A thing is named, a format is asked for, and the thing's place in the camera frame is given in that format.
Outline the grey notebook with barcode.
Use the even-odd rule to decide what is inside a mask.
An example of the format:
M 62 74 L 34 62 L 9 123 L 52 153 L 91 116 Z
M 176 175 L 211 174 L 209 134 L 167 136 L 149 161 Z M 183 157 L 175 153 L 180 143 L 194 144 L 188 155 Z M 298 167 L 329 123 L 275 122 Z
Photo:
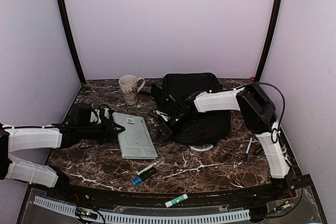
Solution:
M 125 128 L 118 134 L 123 159 L 158 158 L 143 117 L 117 112 L 114 112 L 112 116 L 116 124 Z

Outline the black student bag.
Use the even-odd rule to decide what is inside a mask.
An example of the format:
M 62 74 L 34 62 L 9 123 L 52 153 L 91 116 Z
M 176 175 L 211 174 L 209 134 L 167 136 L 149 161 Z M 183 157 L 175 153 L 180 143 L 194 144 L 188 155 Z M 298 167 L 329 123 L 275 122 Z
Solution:
M 174 132 L 165 142 L 173 141 L 186 146 L 211 146 L 230 133 L 231 113 L 227 109 L 207 108 L 200 99 L 222 86 L 212 73 L 169 73 L 161 84 L 151 85 L 151 97 L 156 110 L 170 116 Z

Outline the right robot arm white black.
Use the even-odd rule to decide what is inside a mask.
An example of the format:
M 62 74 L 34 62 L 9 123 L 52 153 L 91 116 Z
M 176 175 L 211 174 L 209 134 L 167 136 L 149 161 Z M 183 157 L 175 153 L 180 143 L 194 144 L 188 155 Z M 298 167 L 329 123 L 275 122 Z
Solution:
M 280 123 L 276 107 L 262 89 L 263 83 L 251 83 L 227 90 L 197 91 L 185 99 L 177 100 L 168 95 L 176 111 L 165 113 L 158 109 L 152 113 L 159 119 L 166 137 L 176 134 L 184 123 L 195 113 L 212 111 L 239 111 L 246 128 L 258 138 L 269 168 L 271 184 L 268 195 L 273 200 L 280 199 L 288 191 L 292 178 L 292 164 L 287 149 L 280 144 Z

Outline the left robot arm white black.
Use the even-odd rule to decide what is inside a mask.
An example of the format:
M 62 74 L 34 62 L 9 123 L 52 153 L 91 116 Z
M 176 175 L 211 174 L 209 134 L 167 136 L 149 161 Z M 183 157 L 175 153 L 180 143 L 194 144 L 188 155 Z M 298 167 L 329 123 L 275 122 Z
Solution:
M 82 140 L 97 144 L 109 143 L 122 132 L 124 126 L 113 119 L 114 111 L 106 104 L 93 108 L 76 103 L 62 123 L 45 126 L 1 125 L 1 179 L 13 179 L 29 184 L 53 188 L 63 201 L 74 197 L 69 177 L 59 168 L 35 164 L 18 158 L 14 152 L 41 148 L 70 148 Z

